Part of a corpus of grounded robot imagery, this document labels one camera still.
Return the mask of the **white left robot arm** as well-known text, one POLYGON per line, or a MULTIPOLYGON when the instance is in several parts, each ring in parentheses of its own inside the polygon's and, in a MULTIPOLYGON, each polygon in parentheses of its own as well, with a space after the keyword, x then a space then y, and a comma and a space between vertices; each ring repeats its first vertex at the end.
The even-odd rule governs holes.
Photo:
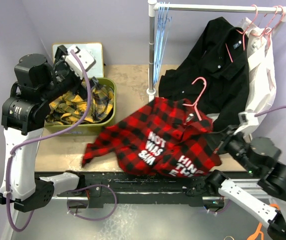
POLYGON ((36 177, 35 163, 50 103, 68 91, 84 96, 86 72, 95 64, 90 52, 76 45, 60 45, 54 64, 43 54, 20 58, 14 67, 16 82, 2 105, 1 125, 6 143, 0 204, 27 213, 45 207, 64 192, 81 196, 85 176, 71 170, 50 177, 36 177))

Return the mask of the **red black plaid shirt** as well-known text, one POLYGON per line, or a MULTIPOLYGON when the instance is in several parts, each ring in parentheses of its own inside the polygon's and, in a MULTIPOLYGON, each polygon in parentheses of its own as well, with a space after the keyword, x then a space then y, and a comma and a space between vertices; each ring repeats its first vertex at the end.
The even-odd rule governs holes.
POLYGON ((156 97, 105 127, 93 143, 87 144, 81 165, 115 153, 118 166, 131 175, 204 176, 222 163, 206 140, 212 131, 212 119, 189 100, 156 97))

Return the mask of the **pink wire hanger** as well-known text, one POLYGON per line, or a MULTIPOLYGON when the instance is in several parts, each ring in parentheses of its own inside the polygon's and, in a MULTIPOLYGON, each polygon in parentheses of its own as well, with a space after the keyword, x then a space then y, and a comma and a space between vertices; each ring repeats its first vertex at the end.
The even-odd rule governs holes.
POLYGON ((199 81, 199 80, 201 80, 201 81, 203 82, 203 88, 202 88, 200 94, 198 95, 198 97, 196 98, 196 100, 194 101, 193 104, 184 103, 183 106, 193 107, 193 108, 194 108, 194 111, 195 111, 195 113, 196 113, 196 116, 197 116, 197 118, 198 118, 198 120, 201 121, 201 120, 202 120, 202 117, 201 117, 201 114, 200 114, 200 112, 199 112, 199 110, 198 110, 198 103, 199 103, 199 100, 200 100, 200 98, 202 97, 204 91, 205 91, 206 88, 207 88, 207 80, 206 80, 204 77, 200 76, 200 77, 197 77, 191 84, 194 85, 194 84, 195 84, 197 81, 199 81))

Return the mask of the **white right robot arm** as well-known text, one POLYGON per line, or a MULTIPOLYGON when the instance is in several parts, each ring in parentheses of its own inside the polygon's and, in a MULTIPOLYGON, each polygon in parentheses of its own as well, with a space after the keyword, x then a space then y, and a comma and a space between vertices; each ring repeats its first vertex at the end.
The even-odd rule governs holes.
POLYGON ((279 161, 281 150, 267 137, 246 142, 235 126, 209 133, 205 139, 215 153, 228 153, 236 160, 279 208, 260 201, 220 170, 205 179, 206 192, 226 197, 246 210, 262 223, 273 240, 286 240, 286 165, 279 161))

